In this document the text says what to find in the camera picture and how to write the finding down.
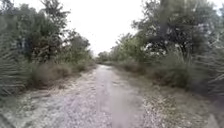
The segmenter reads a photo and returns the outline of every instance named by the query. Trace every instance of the sky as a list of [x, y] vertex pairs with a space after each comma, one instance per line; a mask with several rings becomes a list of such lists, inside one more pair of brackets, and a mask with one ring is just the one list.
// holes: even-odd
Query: sky
[[[224, 0], [210, 0], [221, 7]], [[134, 33], [131, 24], [140, 20], [142, 0], [60, 0], [69, 10], [68, 27], [75, 28], [91, 44], [94, 55], [109, 51], [122, 34]], [[43, 8], [40, 0], [14, 0], [16, 6], [29, 4], [37, 10]]]

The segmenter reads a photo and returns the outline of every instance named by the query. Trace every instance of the vegetation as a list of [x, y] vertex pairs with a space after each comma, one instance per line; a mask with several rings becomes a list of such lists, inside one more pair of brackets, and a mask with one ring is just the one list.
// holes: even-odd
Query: vegetation
[[88, 40], [66, 29], [69, 12], [58, 0], [43, 0], [40, 11], [26, 4], [14, 7], [10, 0], [1, 2], [1, 94], [46, 87], [93, 64]]
[[217, 89], [210, 85], [224, 80], [224, 7], [217, 10], [206, 0], [149, 0], [143, 12], [132, 25], [137, 33], [124, 35], [98, 61], [144, 73], [161, 85]]

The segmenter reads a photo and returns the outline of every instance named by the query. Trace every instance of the shrub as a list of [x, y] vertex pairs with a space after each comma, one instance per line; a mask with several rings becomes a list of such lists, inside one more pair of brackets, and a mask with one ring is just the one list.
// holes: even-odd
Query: shrub
[[44, 63], [33, 69], [28, 79], [28, 88], [44, 88], [53, 81], [68, 77], [72, 74], [72, 68], [65, 63]]
[[152, 77], [161, 85], [187, 88], [193, 64], [190, 60], [185, 60], [180, 52], [175, 51], [153, 64], [150, 69]]

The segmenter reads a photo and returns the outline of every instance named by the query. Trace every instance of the dirt path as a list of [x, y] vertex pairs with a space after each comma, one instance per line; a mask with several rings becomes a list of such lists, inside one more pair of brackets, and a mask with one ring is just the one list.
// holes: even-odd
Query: dirt path
[[17, 128], [204, 128], [204, 99], [98, 66], [66, 89], [6, 98], [0, 112]]

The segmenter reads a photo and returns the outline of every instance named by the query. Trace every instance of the green bush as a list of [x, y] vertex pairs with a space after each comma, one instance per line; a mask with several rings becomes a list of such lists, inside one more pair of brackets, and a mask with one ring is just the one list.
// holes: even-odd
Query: green bush
[[150, 68], [150, 74], [159, 84], [187, 88], [191, 79], [193, 64], [183, 58], [180, 52], [170, 52]]

